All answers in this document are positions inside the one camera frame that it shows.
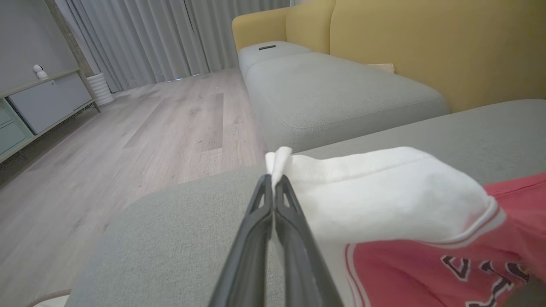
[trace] wooden floor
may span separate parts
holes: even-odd
[[[122,92],[68,120],[0,164],[0,305],[71,288],[136,199],[264,154],[237,68]]]

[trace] gray ottoman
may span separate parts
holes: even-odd
[[[239,62],[269,150],[308,150],[449,113],[428,86],[295,44],[246,47]]]
[[[546,101],[489,105],[304,152],[315,158],[396,146],[427,151],[481,184],[546,172]],[[206,306],[264,166],[148,195],[113,222],[67,307]],[[268,305],[284,305],[283,276],[268,262]],[[546,304],[538,282],[508,306]]]

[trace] white cloth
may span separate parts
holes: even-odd
[[[468,175],[410,147],[327,160],[281,147],[266,166],[275,186],[286,175],[346,306],[347,244],[408,239],[457,241],[497,209]]]

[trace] gray curtain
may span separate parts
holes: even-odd
[[[67,0],[112,92],[238,65],[231,22],[290,0]]]

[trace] white vase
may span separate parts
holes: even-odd
[[[103,73],[91,76],[87,78],[87,81],[89,81],[89,84],[93,88],[95,95],[97,95],[97,105],[106,105],[116,100],[116,98],[114,98],[114,95],[112,95],[112,93],[110,92],[108,84],[106,84],[106,79],[104,79]]]

